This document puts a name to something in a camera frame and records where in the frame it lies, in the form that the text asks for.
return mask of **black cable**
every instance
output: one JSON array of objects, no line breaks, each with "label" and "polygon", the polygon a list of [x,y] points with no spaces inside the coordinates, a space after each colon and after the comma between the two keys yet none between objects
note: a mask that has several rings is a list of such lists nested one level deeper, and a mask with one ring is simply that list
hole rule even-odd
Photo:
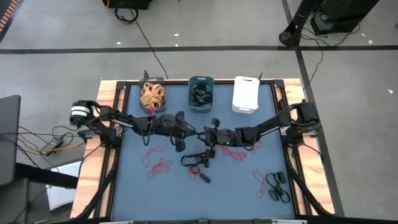
[{"label": "black cable", "polygon": [[70,134],[70,140],[69,140],[69,142],[68,143],[66,143],[65,145],[63,145],[62,147],[67,147],[67,146],[69,146],[72,142],[73,142],[73,133],[71,133],[71,132],[67,132],[67,133],[65,133],[65,134],[63,134],[63,136],[61,137],[62,139],[63,139],[63,137],[65,137],[65,136],[67,136],[67,134]]},{"label": "black cable", "polygon": [[191,89],[189,100],[193,106],[205,106],[213,102],[213,92],[206,84],[199,84]]},{"label": "black cable", "polygon": [[[281,181],[279,181],[279,179],[277,178],[277,174],[278,173],[269,173],[266,175],[266,181],[267,183],[272,187],[272,190],[268,190],[269,195],[271,196],[272,199],[274,199],[275,201],[279,201],[280,200],[283,203],[289,203],[291,201],[290,195],[287,191],[285,191],[280,184],[283,184]],[[274,178],[274,181],[276,183],[276,185],[271,184],[271,182],[268,180],[268,177],[272,175]]]},{"label": "black cable", "polygon": [[20,134],[19,136],[20,136],[21,138],[23,138],[26,142],[28,142],[29,144],[33,145],[33,146],[36,148],[36,151],[38,152],[38,154],[34,153],[35,155],[39,155],[39,156],[43,157],[43,159],[46,160],[46,161],[48,162],[48,164],[50,164],[53,168],[56,168],[56,170],[57,170],[58,172],[60,172],[60,170],[58,169],[58,167],[54,166],[46,157],[43,156],[42,153],[40,153],[39,148],[38,148],[35,144],[33,144],[32,142],[28,141],[23,135]]},{"label": "black cable", "polygon": [[80,165],[79,165],[79,173],[78,173],[78,176],[80,176],[80,170],[81,170],[81,165],[83,165],[83,161],[84,161],[89,155],[91,155],[93,152],[95,152],[98,148],[100,148],[100,146],[101,146],[101,145],[97,146],[97,147],[96,147],[95,149],[93,149],[89,154],[87,154],[85,157],[83,157],[83,159],[81,160]]},{"label": "black cable", "polygon": [[322,155],[322,153],[320,151],[314,149],[313,147],[311,147],[311,146],[309,146],[307,144],[303,144],[303,146],[307,146],[308,148],[310,148],[310,149],[314,150],[315,152],[317,152],[319,154],[319,156],[321,157],[321,160],[323,161],[323,155]]},{"label": "black cable", "polygon": [[101,112],[98,110],[98,108],[95,106],[95,111],[97,111],[98,115],[101,114]]},{"label": "black cable", "polygon": [[120,132],[120,133],[118,134],[118,137],[122,136],[122,134],[124,134],[124,133],[128,130],[128,128],[126,128],[126,127],[124,127],[124,126],[120,126],[120,127],[122,127],[122,132]]},{"label": "black cable", "polygon": [[8,140],[8,139],[4,139],[4,138],[0,138],[0,140],[4,140],[4,141],[8,141],[8,142],[13,143],[13,145],[15,145],[15,147],[17,147],[17,149],[20,150],[20,151],[33,163],[34,166],[40,168],[39,165],[37,165],[37,164],[35,163],[35,161],[33,161],[33,159],[25,152],[25,149],[23,149],[22,147],[20,147],[20,145],[18,145],[18,144],[15,143],[14,141],[11,141],[11,140]]},{"label": "black cable", "polygon": [[97,192],[94,194],[93,198],[90,200],[90,202],[85,207],[85,209],[83,209],[83,211],[78,216],[75,217],[76,220],[85,219],[85,218],[88,218],[90,216],[91,212],[94,210],[94,208],[96,207],[96,204],[101,199],[102,194],[106,190],[106,188],[109,185],[109,183],[112,180],[115,179],[115,177],[116,177],[116,167],[119,164],[119,155],[120,155],[120,150],[116,151],[116,153],[114,155],[114,161],[113,161],[111,170],[108,172],[108,174],[107,174],[106,178],[104,179],[103,183],[98,188]]},{"label": "black cable", "polygon": [[116,15],[116,18],[118,19],[119,22],[121,22],[121,23],[123,23],[123,24],[132,24],[133,22],[136,22],[136,24],[137,24],[137,26],[138,26],[138,29],[141,31],[141,34],[144,36],[145,40],[147,41],[150,50],[151,50],[152,53],[154,54],[154,56],[155,56],[157,62],[159,63],[159,65],[162,67],[162,69],[163,69],[163,71],[164,71],[164,73],[165,73],[166,79],[169,79],[169,76],[167,75],[166,69],[163,67],[162,63],[161,63],[160,60],[157,58],[157,56],[156,56],[156,54],[155,54],[155,50],[152,48],[151,44],[149,43],[148,38],[146,37],[146,35],[144,34],[144,31],[142,31],[141,26],[140,26],[139,23],[138,23],[138,20],[137,20],[137,18],[138,18],[138,10],[135,9],[135,8],[133,8],[133,9],[135,10],[137,16],[135,16],[134,13],[132,12],[131,8],[129,8],[129,10],[130,10],[130,12],[131,12],[131,14],[132,14],[132,17],[133,17],[133,20],[131,20],[132,22],[127,21],[123,16],[120,16],[120,17],[119,17],[119,16],[118,16],[118,12],[117,12],[117,10],[116,10],[116,8],[115,8],[115,15]]},{"label": "black cable", "polygon": [[309,84],[311,83],[312,79],[314,78],[315,74],[316,74],[317,71],[318,71],[319,65],[323,62],[323,50],[322,50],[322,48],[321,48],[321,45],[319,44],[319,42],[318,42],[316,39],[312,39],[312,38],[310,38],[310,39],[311,39],[311,40],[314,40],[314,41],[317,43],[317,45],[318,45],[318,47],[319,47],[319,50],[321,51],[321,60],[317,63],[317,66],[315,67],[315,70],[313,71],[310,80],[309,80],[308,83],[303,87],[303,90],[305,90],[306,87],[309,86]]},{"label": "black cable", "polygon": [[173,132],[170,130],[170,142],[172,143],[173,146],[177,143],[177,137],[173,135]]},{"label": "black cable", "polygon": [[[189,167],[189,169],[191,170],[191,172],[193,174],[199,174],[200,173],[200,168],[198,167],[199,164],[204,164],[205,160],[204,158],[206,157],[205,153],[196,153],[196,154],[191,154],[191,155],[187,155],[187,156],[182,156],[181,157],[181,165],[185,166],[185,167]],[[196,163],[191,163],[191,164],[184,164],[183,161],[185,158],[195,158],[196,159]],[[198,169],[197,172],[193,171],[193,168],[196,167]]]},{"label": "black cable", "polygon": [[58,126],[54,126],[54,127],[51,129],[51,133],[52,133],[53,136],[55,135],[55,134],[54,134],[54,129],[56,129],[56,128],[65,128],[65,129],[67,129],[67,130],[69,130],[69,131],[77,131],[77,130],[78,130],[78,128],[76,128],[76,129],[70,129],[70,128],[64,126],[64,125],[58,125]]},{"label": "black cable", "polygon": [[52,134],[32,133],[32,132],[26,132],[26,133],[22,133],[22,132],[17,132],[17,133],[2,133],[2,134],[0,134],[0,136],[6,135],[6,134],[33,134],[33,135],[37,135],[37,136],[56,136],[56,137],[62,137],[62,136],[64,136],[63,134],[55,134],[55,135],[52,135]]},{"label": "black cable", "polygon": [[[297,146],[289,146],[293,147],[293,150],[298,150]],[[289,151],[287,147],[284,147],[283,153],[286,158],[289,158]],[[319,201],[315,198],[315,196],[311,193],[310,189],[305,185],[301,177],[297,174],[297,171],[295,170],[295,167],[292,164],[292,161],[290,159],[286,160],[287,164],[287,175],[293,178],[293,180],[296,182],[298,187],[300,188],[301,192],[303,193],[303,196],[307,198],[308,202],[312,205],[312,207],[315,209],[315,211],[318,213],[318,215],[332,215],[330,212],[326,211],[322,204],[319,203]]]},{"label": "black cable", "polygon": [[28,204],[26,205],[26,207],[24,209],[22,209],[22,211],[17,215],[17,217],[15,217],[14,221],[12,221],[12,223],[15,223],[18,219],[18,217],[29,208],[29,205],[36,199],[38,199],[42,194],[44,194],[44,192],[46,192],[49,188],[51,188],[52,186],[47,187],[45,190],[43,190],[40,194],[38,194],[35,198],[33,198],[30,202],[28,202]]},{"label": "black cable", "polygon": [[151,122],[150,122],[150,125],[149,125],[149,133],[148,133],[147,142],[145,142],[144,135],[142,135],[142,142],[144,143],[145,146],[148,146],[148,145],[149,145],[150,133],[152,132],[152,125],[153,125],[153,124],[154,124],[154,122],[151,121]]},{"label": "black cable", "polygon": [[34,136],[36,136],[37,138],[39,138],[40,140],[42,140],[42,141],[45,143],[45,146],[43,146],[43,147],[50,146],[51,150],[54,149],[54,148],[50,145],[50,142],[47,142],[47,141],[44,140],[42,137],[40,137],[40,136],[34,134],[32,131],[29,131],[28,129],[26,129],[26,128],[22,127],[22,126],[20,126],[19,128],[22,128],[23,130],[25,130],[25,131],[27,131],[27,132],[29,132],[29,133],[32,133]]},{"label": "black cable", "polygon": [[[310,29],[308,29],[308,28],[303,28],[303,29],[308,30],[308,31],[309,31],[311,34],[313,34],[314,36],[317,36],[317,35],[316,35],[315,33],[313,33]],[[358,30],[352,31],[352,32],[350,32],[349,34],[346,34],[346,35],[343,37],[343,40],[341,40],[340,42],[338,42],[338,43],[335,44],[335,45],[330,45],[330,44],[328,44],[328,42],[322,40],[321,38],[313,38],[313,37],[309,37],[309,36],[307,36],[307,35],[305,35],[305,34],[302,34],[302,35],[301,35],[301,38],[303,38],[304,40],[313,40],[313,41],[315,41],[315,42],[317,43],[318,47],[319,47],[319,50],[321,51],[321,60],[317,63],[317,66],[315,67],[315,70],[314,70],[314,72],[312,73],[312,76],[311,76],[310,80],[309,80],[308,83],[304,86],[303,90],[305,90],[305,88],[306,88],[307,86],[309,86],[309,84],[311,83],[311,81],[312,81],[312,79],[314,78],[315,74],[317,73],[317,70],[318,70],[319,65],[323,62],[323,50],[322,50],[321,45],[319,44],[318,40],[319,40],[319,41],[322,41],[324,44],[326,44],[326,45],[329,46],[329,47],[337,47],[337,46],[339,46],[340,44],[342,44],[342,43],[346,40],[346,38],[347,38],[349,35],[357,33],[360,29],[361,29],[361,25],[358,24]]]}]

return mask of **power cable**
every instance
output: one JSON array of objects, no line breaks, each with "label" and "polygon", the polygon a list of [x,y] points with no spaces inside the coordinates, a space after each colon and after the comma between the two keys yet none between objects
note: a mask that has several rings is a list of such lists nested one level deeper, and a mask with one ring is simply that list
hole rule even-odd
[{"label": "power cable", "polygon": [[23,129],[23,130],[25,130],[25,131],[27,131],[27,132],[29,132],[29,133],[32,133],[34,136],[36,136],[37,138],[39,138],[40,140],[42,140],[42,141],[45,143],[45,146],[44,146],[44,147],[50,146],[50,148],[53,149],[53,147],[50,145],[50,143],[47,142],[46,140],[44,140],[42,137],[40,137],[40,136],[34,134],[32,131],[29,131],[28,129],[26,129],[26,128],[22,127],[22,126],[20,126],[19,128],[21,128],[21,129]]},{"label": "power cable", "polygon": [[[40,155],[44,160],[46,160],[46,161],[48,162],[48,164],[50,164],[53,168],[56,168],[56,170],[57,170],[58,172],[60,172],[60,170],[59,170],[56,166],[54,166],[46,157],[43,156],[43,154],[40,153],[39,148],[38,148],[35,144],[33,144],[33,143],[31,143],[30,141],[28,141],[23,135],[20,135],[20,137],[23,138],[23,139],[24,139],[25,141],[27,141],[28,143],[30,143],[31,145],[33,145],[33,146],[36,148],[36,151],[39,153],[38,155]],[[19,139],[19,138],[18,138],[18,140],[20,140],[26,147],[28,147],[29,149],[33,150],[33,149],[30,148],[23,140],[21,140],[21,139]]]},{"label": "power cable", "polygon": [[[308,29],[308,28],[303,28],[303,29],[309,31],[312,35],[314,35],[314,36],[316,36],[316,37],[320,37],[320,36],[316,35],[315,33],[313,33],[313,32],[312,32],[310,29]],[[317,66],[315,67],[315,70],[314,70],[314,72],[312,73],[312,76],[311,76],[310,80],[309,80],[308,83],[303,87],[303,90],[305,90],[306,87],[309,86],[309,84],[311,83],[312,79],[314,78],[315,74],[316,74],[317,71],[318,71],[319,65],[323,62],[323,50],[322,50],[321,45],[320,45],[320,43],[319,43],[318,41],[323,42],[325,45],[327,45],[327,46],[329,46],[329,47],[337,47],[337,46],[339,46],[340,44],[342,44],[342,43],[346,40],[346,38],[347,38],[349,35],[357,33],[360,29],[361,29],[361,25],[358,24],[358,29],[357,29],[356,31],[352,31],[352,32],[350,32],[349,34],[346,34],[346,35],[343,37],[343,39],[342,39],[340,42],[338,42],[337,44],[335,44],[335,45],[330,45],[328,42],[326,42],[326,41],[324,41],[323,39],[321,39],[321,38],[325,38],[325,37],[314,38],[314,37],[309,37],[309,36],[307,36],[307,35],[305,35],[305,34],[302,34],[302,35],[301,35],[301,38],[303,38],[304,40],[313,40],[313,41],[315,41],[315,42],[317,43],[318,47],[319,47],[319,50],[321,51],[321,60],[317,63]]]},{"label": "power cable", "polygon": [[[33,148],[31,148],[30,146],[28,146],[28,145],[26,144],[26,142],[24,142],[23,140],[20,139],[20,141],[21,141],[21,142],[23,143],[23,145],[25,145],[28,149],[31,149],[31,150],[33,150],[33,151],[36,151],[35,149],[33,149]],[[79,143],[73,144],[73,145],[71,145],[71,146],[60,147],[60,148],[56,148],[56,149],[52,149],[52,150],[40,150],[40,152],[57,152],[57,151],[62,151],[62,150],[66,150],[66,149],[72,149],[72,148],[77,147],[77,146],[79,146],[79,145],[81,145],[81,144],[84,144],[84,143],[85,143],[85,142],[79,142]]]},{"label": "power cable", "polygon": [[319,156],[321,157],[321,160],[323,161],[323,155],[321,154],[320,151],[316,150],[315,148],[313,148],[313,147],[311,147],[311,146],[309,146],[309,145],[307,145],[307,144],[303,144],[303,146],[306,146],[306,147],[308,147],[309,149],[312,149],[312,150],[314,150],[315,152],[317,152],[317,153],[319,154]]},{"label": "power cable", "polygon": [[89,156],[91,155],[93,152],[95,152],[97,149],[100,148],[101,145],[97,146],[95,149],[93,149],[89,154],[87,154],[85,157],[83,157],[83,159],[80,162],[80,166],[79,166],[79,173],[78,175],[80,176],[80,170],[81,170],[81,166],[83,165],[83,161]]},{"label": "power cable", "polygon": [[32,132],[26,132],[26,133],[22,133],[22,132],[17,132],[17,133],[2,133],[0,134],[0,136],[6,135],[6,134],[33,134],[33,135],[38,135],[38,136],[56,136],[56,137],[62,137],[65,136],[64,134],[47,134],[47,133],[32,133]]},{"label": "power cable", "polygon": [[65,137],[67,134],[70,134],[70,140],[69,140],[69,142],[68,143],[66,143],[65,145],[64,145],[64,147],[66,147],[66,146],[69,146],[72,142],[73,142],[73,133],[71,133],[71,132],[67,132],[67,133],[65,133],[65,134],[63,134],[63,136],[61,137],[61,139],[63,139],[63,137]]},{"label": "power cable", "polygon": [[55,134],[54,134],[54,130],[55,130],[56,128],[65,128],[65,129],[68,130],[68,131],[77,131],[77,130],[78,130],[78,128],[76,128],[76,129],[70,129],[70,128],[64,126],[64,125],[58,125],[58,126],[54,126],[54,127],[51,129],[51,133],[52,133],[53,136],[55,135]]},{"label": "power cable", "polygon": [[118,19],[118,21],[119,21],[120,23],[122,23],[122,24],[125,24],[125,25],[127,25],[127,24],[132,24],[133,22],[136,22],[136,24],[137,24],[137,26],[138,26],[138,29],[141,31],[141,34],[144,36],[146,42],[148,43],[148,46],[149,46],[150,50],[151,50],[152,53],[154,54],[154,56],[155,56],[157,62],[159,63],[159,65],[162,67],[162,69],[163,69],[163,71],[164,71],[164,73],[165,73],[166,79],[169,79],[169,76],[167,75],[166,69],[163,67],[162,63],[161,63],[160,60],[157,58],[157,56],[156,56],[156,54],[155,54],[155,50],[152,48],[151,44],[149,43],[148,38],[146,37],[144,31],[142,31],[141,26],[140,26],[139,23],[138,23],[138,20],[137,20],[137,18],[138,18],[138,10],[135,9],[135,8],[133,8],[133,9],[135,10],[135,12],[136,12],[136,16],[135,16],[134,13],[133,13],[132,10],[131,10],[132,8],[129,8],[129,10],[130,10],[130,12],[131,12],[131,15],[132,15],[132,17],[133,17],[133,20],[127,20],[126,18],[124,18],[124,16],[119,16],[119,14],[118,14],[119,7],[120,7],[120,6],[116,6],[116,7],[115,7],[115,10],[114,10],[115,16],[116,16],[116,18]]},{"label": "power cable", "polygon": [[15,142],[13,142],[13,141],[11,141],[11,140],[8,140],[8,139],[4,139],[4,138],[0,138],[0,140],[11,142],[13,145],[15,145],[15,147],[17,147],[18,150],[20,150],[20,151],[33,163],[34,166],[40,168],[39,165],[37,165],[37,164],[35,163],[35,161],[33,161],[33,159],[32,159],[32,158],[25,152],[25,150],[24,150],[22,147],[20,147],[17,143],[15,143]]}]

